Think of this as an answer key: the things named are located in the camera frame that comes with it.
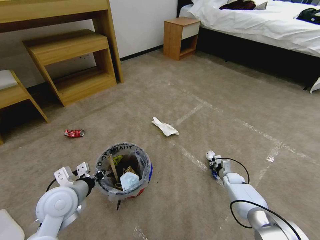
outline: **white duvet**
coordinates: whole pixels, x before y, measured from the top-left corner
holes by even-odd
[[[220,10],[226,0],[194,0],[189,9],[201,24],[235,36],[320,57],[320,25],[294,19],[320,6],[268,1],[266,10]]]

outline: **nightstand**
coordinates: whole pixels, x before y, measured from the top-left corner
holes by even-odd
[[[180,60],[196,51],[200,20],[180,17],[164,22],[163,54]]]

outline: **bed frame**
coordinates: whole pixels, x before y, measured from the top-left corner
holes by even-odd
[[[188,4],[193,3],[191,0],[178,0],[177,17],[181,8]],[[320,75],[320,58],[318,57],[206,28],[199,29],[196,49],[224,58],[226,61],[287,77],[289,81],[303,84],[304,90],[312,87]]]

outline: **cable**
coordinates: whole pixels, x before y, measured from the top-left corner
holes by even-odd
[[[293,226],[292,226],[287,220],[285,220],[283,217],[281,217],[279,214],[275,213],[274,211],[272,211],[272,210],[270,210],[270,209],[268,209],[268,208],[266,208],[266,207],[264,207],[264,206],[261,206],[261,205],[259,205],[259,204],[257,204],[257,203],[254,203],[254,202],[250,202],[250,201],[247,201],[247,200],[235,200],[235,201],[233,201],[233,202],[230,203],[230,210],[231,210],[231,213],[232,213],[232,216],[233,216],[234,220],[236,220],[236,222],[237,222],[238,224],[240,224],[242,227],[252,228],[252,227],[243,225],[243,224],[240,223],[240,222],[237,220],[237,218],[235,217],[235,215],[234,215],[234,213],[233,213],[233,210],[232,210],[232,205],[233,205],[234,203],[237,203],[237,202],[251,203],[251,204],[253,204],[253,205],[257,206],[257,207],[260,207],[260,208],[262,208],[262,209],[264,209],[264,210],[266,210],[266,211],[274,214],[275,216],[277,216],[278,218],[280,218],[282,221],[284,221],[284,222],[291,228],[291,230],[292,230],[292,231],[294,232],[294,234],[297,236],[298,240],[301,240],[299,234],[298,234],[297,231],[293,228]]]
[[[247,172],[247,176],[248,176],[248,183],[247,184],[250,183],[250,176],[249,176],[248,170],[246,169],[246,167],[241,162],[238,162],[237,160],[234,160],[232,158],[213,158],[213,159],[214,160],[217,160],[217,159],[229,159],[229,160],[235,161],[236,163],[239,163],[244,168],[244,170],[246,170],[246,172]]]
[[[55,181],[56,181],[56,179],[52,180],[52,182],[51,182],[51,183],[49,184],[49,186],[47,187],[46,192],[48,192],[48,191],[49,191],[49,189],[50,189],[51,185],[52,185]]]

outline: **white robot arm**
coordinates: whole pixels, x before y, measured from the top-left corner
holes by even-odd
[[[230,161],[233,159],[221,158],[213,151],[207,152],[206,157],[213,177],[221,178],[228,191],[231,211],[234,205],[239,216],[248,220],[250,226],[242,225],[232,212],[233,217],[243,227],[254,229],[255,240],[309,240],[296,224],[286,221],[277,213],[269,210],[266,201],[257,190],[247,184],[238,173],[231,171]]]
[[[85,208],[85,198],[101,176],[91,177],[89,166],[83,162],[72,172],[70,167],[60,168],[54,173],[60,187],[47,191],[38,201],[36,215],[41,225],[28,240],[58,240],[60,230],[72,223]]]

